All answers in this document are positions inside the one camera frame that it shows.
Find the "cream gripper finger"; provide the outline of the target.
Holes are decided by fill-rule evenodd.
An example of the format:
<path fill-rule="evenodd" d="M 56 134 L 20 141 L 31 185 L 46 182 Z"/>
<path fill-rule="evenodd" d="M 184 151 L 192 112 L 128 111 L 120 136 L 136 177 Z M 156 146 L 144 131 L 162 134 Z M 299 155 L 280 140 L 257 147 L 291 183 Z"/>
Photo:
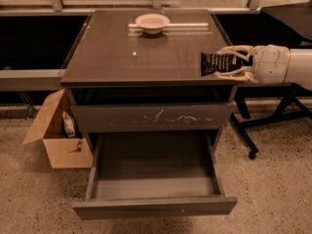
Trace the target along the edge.
<path fill-rule="evenodd" d="M 250 45 L 235 45 L 223 47 L 216 52 L 218 55 L 232 55 L 244 61 L 249 61 L 256 53 L 256 47 Z"/>
<path fill-rule="evenodd" d="M 243 66 L 237 70 L 233 70 L 230 72 L 216 72 L 214 75 L 219 79 L 231 81 L 241 81 L 241 82 L 250 81 L 252 83 L 258 82 L 250 66 Z"/>

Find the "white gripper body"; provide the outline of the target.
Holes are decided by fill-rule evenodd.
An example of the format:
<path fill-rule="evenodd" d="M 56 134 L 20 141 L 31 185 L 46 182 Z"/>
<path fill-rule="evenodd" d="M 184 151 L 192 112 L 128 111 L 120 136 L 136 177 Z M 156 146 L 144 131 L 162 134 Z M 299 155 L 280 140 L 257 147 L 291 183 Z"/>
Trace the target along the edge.
<path fill-rule="evenodd" d="M 290 61 L 287 47 L 267 45 L 259 46 L 253 56 L 251 73 L 261 84 L 283 83 Z"/>

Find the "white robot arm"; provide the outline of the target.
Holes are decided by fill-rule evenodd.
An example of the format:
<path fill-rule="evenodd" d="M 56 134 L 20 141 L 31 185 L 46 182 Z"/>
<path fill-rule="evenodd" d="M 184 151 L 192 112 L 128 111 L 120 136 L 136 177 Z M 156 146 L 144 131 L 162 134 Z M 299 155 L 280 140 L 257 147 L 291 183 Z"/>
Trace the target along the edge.
<path fill-rule="evenodd" d="M 220 79 L 250 81 L 258 84 L 291 84 L 312 91 L 312 50 L 289 49 L 283 46 L 238 45 L 223 47 L 218 55 L 231 55 L 242 60 L 253 60 L 250 66 L 220 72 Z"/>

